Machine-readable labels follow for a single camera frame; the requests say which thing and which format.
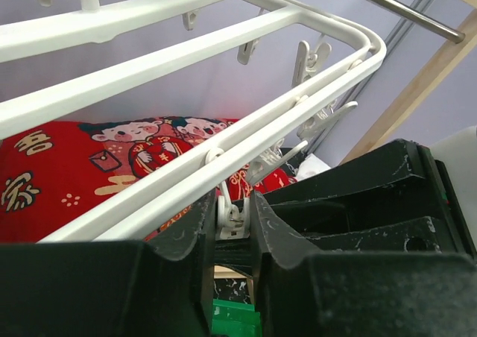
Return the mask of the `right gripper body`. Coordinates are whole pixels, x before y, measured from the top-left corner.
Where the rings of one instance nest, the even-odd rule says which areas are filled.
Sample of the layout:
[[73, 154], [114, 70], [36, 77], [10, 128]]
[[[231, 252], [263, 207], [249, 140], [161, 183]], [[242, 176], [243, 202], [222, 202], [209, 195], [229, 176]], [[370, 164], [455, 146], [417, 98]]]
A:
[[438, 250], [475, 257], [476, 247], [444, 159], [414, 141], [409, 142], [409, 148], [423, 173], [424, 192], [418, 200], [426, 207], [438, 239]]

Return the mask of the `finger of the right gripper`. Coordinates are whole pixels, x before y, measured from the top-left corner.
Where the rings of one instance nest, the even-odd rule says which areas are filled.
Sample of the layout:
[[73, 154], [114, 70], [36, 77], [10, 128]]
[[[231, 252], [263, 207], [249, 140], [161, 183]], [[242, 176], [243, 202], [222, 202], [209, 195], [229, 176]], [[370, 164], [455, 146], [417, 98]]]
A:
[[426, 182], [422, 152], [397, 139], [265, 200], [299, 232], [347, 233], [409, 221], [423, 215], [412, 196]]
[[447, 227], [430, 216], [356, 232], [304, 236], [325, 251], [447, 251]]

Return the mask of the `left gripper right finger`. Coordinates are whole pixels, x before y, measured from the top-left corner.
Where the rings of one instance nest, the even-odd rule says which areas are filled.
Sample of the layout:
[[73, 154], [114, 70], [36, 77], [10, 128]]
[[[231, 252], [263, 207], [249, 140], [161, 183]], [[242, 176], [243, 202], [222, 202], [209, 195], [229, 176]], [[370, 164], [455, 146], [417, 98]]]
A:
[[264, 336], [474, 336], [476, 264], [459, 253], [323, 251], [250, 198]]

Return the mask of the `white plastic clip hanger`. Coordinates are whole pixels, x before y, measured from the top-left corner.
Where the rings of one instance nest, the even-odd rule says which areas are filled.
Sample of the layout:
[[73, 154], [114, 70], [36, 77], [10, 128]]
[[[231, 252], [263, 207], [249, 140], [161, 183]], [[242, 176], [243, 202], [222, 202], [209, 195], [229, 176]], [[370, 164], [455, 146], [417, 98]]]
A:
[[231, 203], [289, 182], [274, 148], [375, 72], [382, 38], [296, 0], [1, 0], [1, 141], [48, 122], [232, 119], [37, 242], [142, 239], [222, 186]]

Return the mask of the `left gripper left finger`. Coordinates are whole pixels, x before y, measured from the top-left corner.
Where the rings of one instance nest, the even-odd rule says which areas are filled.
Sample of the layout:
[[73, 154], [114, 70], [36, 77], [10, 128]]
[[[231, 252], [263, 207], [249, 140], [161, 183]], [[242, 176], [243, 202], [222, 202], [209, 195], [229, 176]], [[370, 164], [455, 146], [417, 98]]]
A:
[[3, 336], [210, 336], [216, 196], [149, 241], [1, 247]]

